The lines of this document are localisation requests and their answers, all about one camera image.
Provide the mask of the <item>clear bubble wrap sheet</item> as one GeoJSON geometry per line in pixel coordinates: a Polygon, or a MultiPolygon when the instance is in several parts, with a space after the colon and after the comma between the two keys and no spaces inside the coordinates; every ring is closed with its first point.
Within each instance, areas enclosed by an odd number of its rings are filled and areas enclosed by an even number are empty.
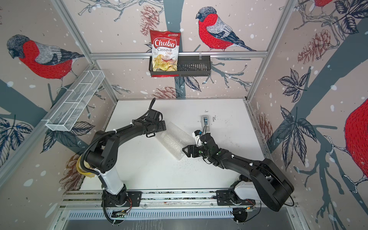
{"type": "Polygon", "coordinates": [[[156,133],[155,137],[176,160],[180,161],[185,156],[183,148],[188,145],[195,145],[195,139],[173,122],[165,125],[166,130],[156,133]]]}

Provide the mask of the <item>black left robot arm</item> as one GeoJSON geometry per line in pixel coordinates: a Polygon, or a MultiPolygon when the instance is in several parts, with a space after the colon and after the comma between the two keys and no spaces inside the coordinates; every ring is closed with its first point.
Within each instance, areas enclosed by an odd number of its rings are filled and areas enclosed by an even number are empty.
{"type": "Polygon", "coordinates": [[[125,127],[95,134],[93,141],[81,155],[80,167],[96,175],[101,181],[103,204],[111,202],[112,206],[119,207],[128,201],[126,185],[116,169],[119,147],[135,137],[145,135],[151,138],[165,130],[163,114],[149,109],[146,114],[132,120],[125,127]]]}

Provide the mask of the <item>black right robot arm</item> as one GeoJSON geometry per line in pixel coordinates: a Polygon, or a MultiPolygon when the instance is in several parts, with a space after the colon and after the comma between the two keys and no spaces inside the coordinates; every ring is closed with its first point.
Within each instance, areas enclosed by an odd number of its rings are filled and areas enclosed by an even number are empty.
{"type": "Polygon", "coordinates": [[[199,137],[201,145],[188,145],[182,151],[188,158],[201,157],[221,169],[235,171],[253,183],[260,200],[277,212],[294,192],[294,186],[270,159],[250,160],[237,156],[227,149],[219,148],[207,133],[199,137]]]}

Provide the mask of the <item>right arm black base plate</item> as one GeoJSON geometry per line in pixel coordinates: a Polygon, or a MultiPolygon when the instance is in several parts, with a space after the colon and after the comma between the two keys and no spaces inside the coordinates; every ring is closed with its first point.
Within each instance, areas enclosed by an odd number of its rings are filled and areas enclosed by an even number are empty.
{"type": "Polygon", "coordinates": [[[212,198],[216,200],[218,206],[255,206],[256,204],[255,200],[242,200],[229,190],[217,190],[212,198]]]}

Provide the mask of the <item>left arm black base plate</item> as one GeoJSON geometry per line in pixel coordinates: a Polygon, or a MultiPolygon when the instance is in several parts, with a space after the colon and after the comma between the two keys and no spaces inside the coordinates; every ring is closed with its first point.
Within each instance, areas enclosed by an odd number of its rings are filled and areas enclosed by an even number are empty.
{"type": "Polygon", "coordinates": [[[125,191],[117,195],[112,195],[107,191],[103,191],[101,206],[105,208],[139,207],[141,197],[141,191],[125,191]]]}

